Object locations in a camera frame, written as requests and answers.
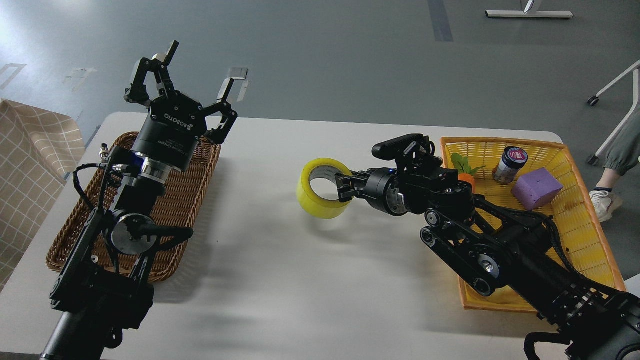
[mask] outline beige tablecloth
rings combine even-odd
[[[0,99],[0,290],[83,154],[72,118]]]

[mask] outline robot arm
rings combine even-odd
[[[455,170],[441,167],[434,151],[420,134],[375,145],[373,155],[395,160],[397,168],[336,174],[340,201],[358,197],[390,215],[424,214],[422,242],[478,294],[512,287],[541,319],[558,326],[558,334],[528,335],[529,359],[539,359],[534,349],[539,341],[569,345],[571,360],[622,360],[640,350],[640,299],[578,273],[562,252],[552,218],[502,208],[472,194]],[[501,226],[494,229],[477,209],[498,218]],[[552,247],[564,267],[546,255]]]
[[[123,329],[138,329],[153,304],[154,288],[147,281],[156,253],[170,250],[193,235],[188,227],[156,225],[151,211],[172,170],[186,171],[198,140],[205,135],[214,144],[227,137],[237,113],[227,97],[235,79],[225,80],[218,101],[207,108],[176,91],[167,67],[178,42],[166,54],[136,63],[125,100],[142,104],[149,114],[131,151],[106,145],[101,164],[83,165],[74,173],[74,185],[91,210],[65,266],[51,291],[51,306],[63,312],[41,359],[100,359],[105,347],[122,342]],[[156,77],[159,97],[149,99],[145,77]],[[207,131],[205,117],[220,112],[218,129]],[[77,180],[77,171],[97,167],[104,171],[97,204],[92,204]],[[104,206],[107,187],[118,188],[110,208]],[[102,235],[115,272],[92,259],[95,242]],[[160,239],[170,239],[161,243]],[[119,274],[116,254],[137,256],[128,276]]]

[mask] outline wicker basket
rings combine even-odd
[[[123,134],[113,145],[131,149],[137,136],[137,132]],[[203,140],[199,141],[187,171],[172,171],[169,175],[165,184],[166,194],[158,198],[151,212],[151,218],[156,224],[193,227],[219,155],[219,145],[211,145]],[[97,203],[100,192],[102,174],[102,170],[96,171],[86,189],[87,196],[94,204]],[[104,199],[105,207],[111,205],[115,195],[116,189],[108,188]],[[47,266],[51,270],[57,272],[62,270],[62,266],[73,249],[88,216],[89,208],[82,200],[79,200],[49,249]],[[173,275],[178,269],[186,246],[187,242],[184,242],[171,250],[158,252],[151,269],[149,282],[162,281]],[[113,271],[113,265],[109,260],[102,235],[95,243],[93,254],[98,256],[100,266]],[[137,256],[119,255],[120,273],[128,274],[131,272],[136,258]]]
[[[455,152],[468,156],[472,168],[484,165],[485,167],[475,175],[476,193],[485,195],[488,201],[507,208],[524,210],[511,194],[511,189],[519,176],[539,168],[546,168],[564,188],[551,204],[535,211],[554,216],[554,222],[560,232],[562,248],[580,273],[613,288],[625,289],[622,276],[589,199],[589,191],[566,145],[505,138],[442,138],[441,145],[445,167],[453,168],[451,154]],[[507,146],[525,149],[529,155],[529,161],[519,171],[516,181],[508,185],[500,185],[493,180],[492,170],[498,164]],[[490,215],[486,215],[485,218],[494,228],[500,227],[500,222],[496,218]],[[547,255],[561,263],[553,249]],[[490,297],[482,297],[460,279],[460,297],[465,309],[536,312],[508,287],[498,289]]]

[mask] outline gray pants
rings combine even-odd
[[[625,127],[613,141],[607,155],[605,168],[615,170],[621,176],[638,165],[640,156],[640,110],[631,114]]]

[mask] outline white sneaker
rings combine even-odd
[[[600,222],[610,220],[613,211],[622,206],[622,199],[619,196],[605,190],[593,190],[589,196]]]

